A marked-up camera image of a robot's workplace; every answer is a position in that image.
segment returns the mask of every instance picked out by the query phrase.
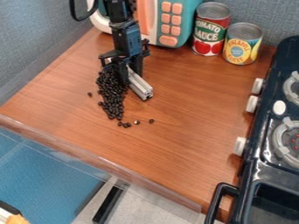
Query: wooden countertop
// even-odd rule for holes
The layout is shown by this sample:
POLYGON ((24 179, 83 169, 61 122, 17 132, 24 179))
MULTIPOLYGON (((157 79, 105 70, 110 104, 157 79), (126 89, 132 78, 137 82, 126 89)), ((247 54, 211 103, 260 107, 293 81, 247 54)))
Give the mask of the wooden countertop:
MULTIPOLYGON (((155 95, 143 102, 129 92, 124 120, 142 122, 130 129, 118 127, 97 105, 97 58, 111 49, 111 36, 92 29, 7 101, 1 114, 169 188, 206 213, 219 182, 237 183, 240 158, 233 144, 249 130, 247 99, 275 49, 263 46, 252 65, 235 66, 221 56, 195 55, 189 46, 151 46, 144 78, 155 95), (151 118, 156 122, 149 124, 151 118)), ((228 209, 223 203, 223 217, 228 209)))

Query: tin can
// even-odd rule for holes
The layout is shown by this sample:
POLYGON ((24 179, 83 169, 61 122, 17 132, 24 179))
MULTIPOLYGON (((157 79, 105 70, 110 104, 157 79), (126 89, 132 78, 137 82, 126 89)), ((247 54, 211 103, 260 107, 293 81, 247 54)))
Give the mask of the tin can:
POLYGON ((253 63, 261 46, 262 31, 249 23, 232 24, 226 35, 223 57, 235 65, 253 63))
POLYGON ((222 3, 202 3, 197 8, 192 49, 213 56, 222 53, 231 13, 222 3))

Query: white knob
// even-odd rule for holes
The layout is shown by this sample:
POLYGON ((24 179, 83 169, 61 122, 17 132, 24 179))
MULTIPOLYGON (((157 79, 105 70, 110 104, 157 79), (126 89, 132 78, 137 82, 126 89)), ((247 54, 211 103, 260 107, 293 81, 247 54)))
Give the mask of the white knob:
POLYGON ((247 103, 246 111, 248 113, 254 113, 254 111, 256 110, 258 101, 259 101, 259 97, 255 96, 255 95, 250 95, 248 103, 247 103))
POLYGON ((247 141, 247 139, 244 138, 244 137, 241 137, 241 136, 237 137, 237 140, 236 140, 236 142, 234 144, 234 147, 233 147, 233 154, 234 155, 237 155, 239 157, 242 156, 243 151, 245 149, 246 141, 247 141))
POLYGON ((275 104, 273 105, 273 112, 277 116, 283 115, 284 112, 286 111, 286 109, 287 109, 287 106, 284 101, 276 101, 275 104))
POLYGON ((258 95, 261 93, 263 83, 264 83, 263 79, 259 79, 259 78, 255 79, 254 85, 253 85, 253 90, 252 90, 253 94, 258 95))

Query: microwave button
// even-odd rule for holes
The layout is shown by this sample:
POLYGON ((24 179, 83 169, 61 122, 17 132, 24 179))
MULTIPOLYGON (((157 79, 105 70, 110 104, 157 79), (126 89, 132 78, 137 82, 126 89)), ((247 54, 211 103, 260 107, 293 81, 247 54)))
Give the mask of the microwave button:
POLYGON ((159 41, 165 46, 175 46, 177 44, 177 38, 174 37, 161 36, 159 41))
POLYGON ((183 5, 182 4, 180 4, 180 3, 174 3, 172 5, 172 12, 174 14, 180 15, 180 14, 182 14, 182 11, 183 11, 183 5))
POLYGON ((173 36, 179 36, 181 34, 181 28, 178 26, 172 26, 171 27, 171 34, 173 36))
POLYGON ((166 13, 163 13, 161 15, 161 21, 162 21, 162 23, 165 23, 165 24, 170 23, 170 15, 166 14, 166 13))
POLYGON ((172 16, 171 22, 174 25, 181 25, 182 23, 182 18, 180 16, 172 16))
POLYGON ((170 33, 170 26, 168 26, 167 24, 161 25, 161 32, 162 33, 170 33))
POLYGON ((162 2, 162 11, 170 12, 171 11, 171 3, 170 2, 162 2))

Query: toy microwave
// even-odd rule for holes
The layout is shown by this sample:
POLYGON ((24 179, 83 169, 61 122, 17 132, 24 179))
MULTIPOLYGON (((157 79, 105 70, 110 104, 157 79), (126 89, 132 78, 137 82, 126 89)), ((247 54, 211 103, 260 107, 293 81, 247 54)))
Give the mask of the toy microwave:
MULTIPOLYGON (((100 31, 111 33, 106 2, 87 0, 87 17, 90 16, 100 31)), ((139 21, 143 39, 152 45, 176 48, 192 34, 195 11, 202 0, 129 0, 129 3, 139 21)))

